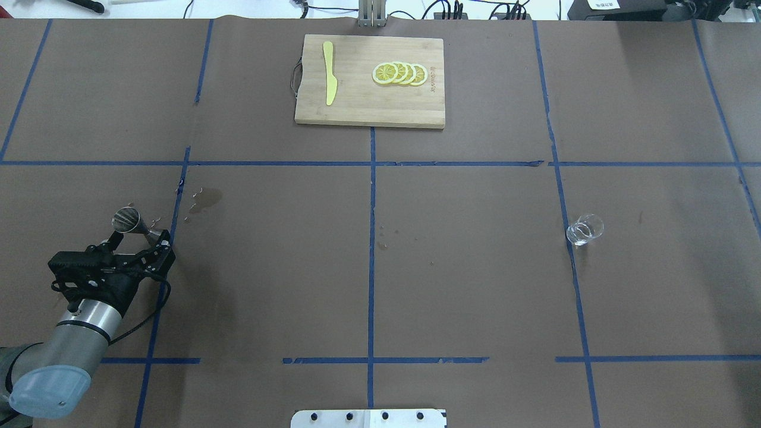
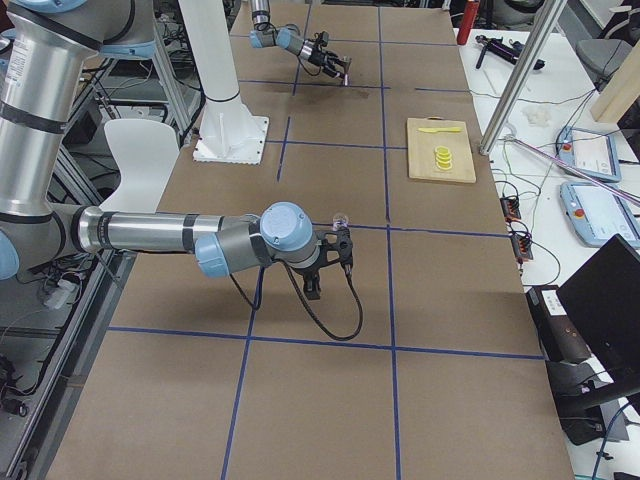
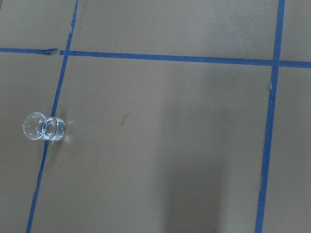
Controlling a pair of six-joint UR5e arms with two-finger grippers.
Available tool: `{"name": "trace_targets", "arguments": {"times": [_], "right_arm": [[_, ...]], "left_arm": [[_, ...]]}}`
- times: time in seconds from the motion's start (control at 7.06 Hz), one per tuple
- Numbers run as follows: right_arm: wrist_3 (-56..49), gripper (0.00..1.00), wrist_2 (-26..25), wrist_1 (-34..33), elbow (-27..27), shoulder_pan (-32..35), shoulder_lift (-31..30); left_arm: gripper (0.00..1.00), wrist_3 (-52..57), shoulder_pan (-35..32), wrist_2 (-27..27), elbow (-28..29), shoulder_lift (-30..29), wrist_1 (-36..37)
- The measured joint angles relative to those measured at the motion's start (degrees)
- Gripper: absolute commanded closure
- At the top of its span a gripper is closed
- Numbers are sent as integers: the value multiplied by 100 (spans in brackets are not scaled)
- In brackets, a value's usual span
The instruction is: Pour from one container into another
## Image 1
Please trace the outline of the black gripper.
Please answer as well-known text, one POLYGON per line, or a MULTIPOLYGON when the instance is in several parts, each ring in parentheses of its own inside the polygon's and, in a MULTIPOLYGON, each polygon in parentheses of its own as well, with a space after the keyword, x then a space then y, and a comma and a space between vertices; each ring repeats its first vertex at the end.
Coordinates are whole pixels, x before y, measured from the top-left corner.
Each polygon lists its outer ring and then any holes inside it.
MULTIPOLYGON (((120 232, 112 233, 102 242, 105 250, 116 250, 124 238, 120 232)), ((86 284, 74 284, 70 292, 70 309, 78 308, 85 299, 109 304, 117 310, 130 308, 142 279, 166 280, 176 260, 176 254, 168 240, 138 254, 111 254, 103 250, 81 250, 102 255, 101 277, 86 284)))

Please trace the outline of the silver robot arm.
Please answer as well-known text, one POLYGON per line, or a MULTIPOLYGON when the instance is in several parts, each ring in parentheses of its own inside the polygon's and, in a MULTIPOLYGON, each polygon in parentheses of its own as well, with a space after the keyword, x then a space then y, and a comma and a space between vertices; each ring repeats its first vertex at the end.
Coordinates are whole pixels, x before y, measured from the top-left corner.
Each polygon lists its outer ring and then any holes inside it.
POLYGON ((166 281, 175 254, 171 233, 149 231, 149 246, 118 254, 123 234, 97 246, 57 252, 47 263, 50 287, 67 306, 47 341, 2 347, 2 426, 31 427, 78 407, 145 279, 166 281))

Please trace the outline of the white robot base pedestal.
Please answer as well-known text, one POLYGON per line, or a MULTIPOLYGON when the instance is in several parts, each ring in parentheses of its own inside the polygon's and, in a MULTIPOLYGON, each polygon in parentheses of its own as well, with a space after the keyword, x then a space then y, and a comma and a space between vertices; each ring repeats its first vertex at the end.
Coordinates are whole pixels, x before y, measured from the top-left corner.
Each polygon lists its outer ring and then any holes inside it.
POLYGON ((291 427, 448 427, 445 410, 349 409, 305 410, 291 418, 291 427))

